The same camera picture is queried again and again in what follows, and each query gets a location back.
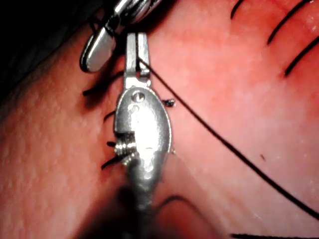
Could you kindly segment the right arm needle driver jaw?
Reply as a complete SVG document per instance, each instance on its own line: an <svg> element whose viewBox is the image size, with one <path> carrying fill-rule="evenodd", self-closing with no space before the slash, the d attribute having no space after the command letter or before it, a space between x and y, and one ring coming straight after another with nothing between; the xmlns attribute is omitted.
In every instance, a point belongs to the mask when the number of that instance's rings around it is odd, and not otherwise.
<svg viewBox="0 0 319 239"><path fill-rule="evenodd" d="M86 42L80 57L84 72L97 72L110 59L116 46L115 37L105 27L99 28Z"/></svg>

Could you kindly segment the left arm needle driver jaw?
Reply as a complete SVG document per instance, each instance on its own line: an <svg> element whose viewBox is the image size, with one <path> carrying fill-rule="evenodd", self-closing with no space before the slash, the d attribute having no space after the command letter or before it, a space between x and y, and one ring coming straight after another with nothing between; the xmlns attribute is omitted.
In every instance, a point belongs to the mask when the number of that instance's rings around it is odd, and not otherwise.
<svg viewBox="0 0 319 239"><path fill-rule="evenodd" d="M150 64L150 56L149 56L149 45L148 45L148 37L146 33L138 33L138 67L139 67L139 75L140 81L149 87L151 85L150 80L150 70L147 67Z"/></svg>
<svg viewBox="0 0 319 239"><path fill-rule="evenodd" d="M135 33L127 35L126 54L125 54L125 70L123 85L124 89L128 89L133 85L136 78L137 66L137 40Z"/></svg>

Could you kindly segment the right arm needle driver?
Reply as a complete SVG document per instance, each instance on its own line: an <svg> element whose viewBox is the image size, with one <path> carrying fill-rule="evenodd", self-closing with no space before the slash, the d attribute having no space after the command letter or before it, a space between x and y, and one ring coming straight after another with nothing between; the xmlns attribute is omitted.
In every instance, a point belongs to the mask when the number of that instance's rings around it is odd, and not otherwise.
<svg viewBox="0 0 319 239"><path fill-rule="evenodd" d="M161 0L104 1L104 27L110 33L121 33L125 28L140 22L155 10Z"/></svg>

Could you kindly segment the left arm needle driver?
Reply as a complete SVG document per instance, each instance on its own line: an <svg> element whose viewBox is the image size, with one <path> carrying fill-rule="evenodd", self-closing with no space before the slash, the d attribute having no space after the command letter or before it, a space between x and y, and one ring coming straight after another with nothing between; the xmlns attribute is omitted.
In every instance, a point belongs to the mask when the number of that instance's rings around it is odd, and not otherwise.
<svg viewBox="0 0 319 239"><path fill-rule="evenodd" d="M148 87L131 87L119 97L114 133L115 153L137 159L139 174L160 173L171 150L172 131L166 109L157 94Z"/></svg>

